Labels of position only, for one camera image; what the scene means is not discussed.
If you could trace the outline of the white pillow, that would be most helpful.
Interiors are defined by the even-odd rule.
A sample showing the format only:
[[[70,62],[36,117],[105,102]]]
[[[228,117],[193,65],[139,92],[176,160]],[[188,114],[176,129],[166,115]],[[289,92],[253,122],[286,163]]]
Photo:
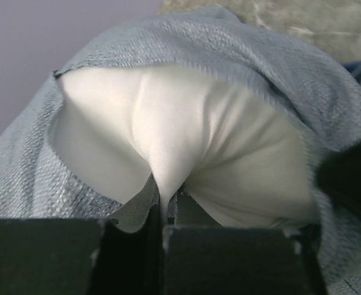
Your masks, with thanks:
[[[163,213],[184,187],[223,226],[319,221],[297,129],[248,88],[175,65],[85,67],[57,82],[54,149],[100,194],[126,203],[153,175]]]

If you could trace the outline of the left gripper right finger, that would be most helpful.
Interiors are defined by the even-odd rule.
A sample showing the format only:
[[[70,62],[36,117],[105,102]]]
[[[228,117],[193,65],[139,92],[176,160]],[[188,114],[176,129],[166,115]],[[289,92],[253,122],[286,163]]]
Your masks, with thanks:
[[[168,226],[162,294],[326,294],[306,238],[277,229]]]

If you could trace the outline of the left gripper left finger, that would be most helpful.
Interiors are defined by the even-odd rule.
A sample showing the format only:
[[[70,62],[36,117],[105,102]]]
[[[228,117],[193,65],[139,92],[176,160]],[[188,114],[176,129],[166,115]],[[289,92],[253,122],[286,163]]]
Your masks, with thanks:
[[[156,237],[115,219],[0,219],[0,294],[158,294]]]

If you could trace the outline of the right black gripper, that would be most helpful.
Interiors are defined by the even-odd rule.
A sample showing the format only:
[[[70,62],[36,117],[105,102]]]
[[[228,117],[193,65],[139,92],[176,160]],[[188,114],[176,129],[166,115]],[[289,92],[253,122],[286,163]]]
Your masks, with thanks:
[[[361,144],[324,160],[317,169],[317,186],[361,219]]]

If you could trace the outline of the blue fish-print pillowcase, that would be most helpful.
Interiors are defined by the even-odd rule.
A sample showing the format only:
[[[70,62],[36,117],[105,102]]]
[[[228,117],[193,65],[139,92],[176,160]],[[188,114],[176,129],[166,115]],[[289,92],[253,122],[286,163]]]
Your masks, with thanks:
[[[0,136],[0,219],[101,218],[118,201],[80,181],[53,150],[64,104],[58,78],[74,69],[174,63],[249,86],[300,129],[310,168],[361,140],[361,66],[349,73],[299,39],[205,8],[117,26],[53,72]]]

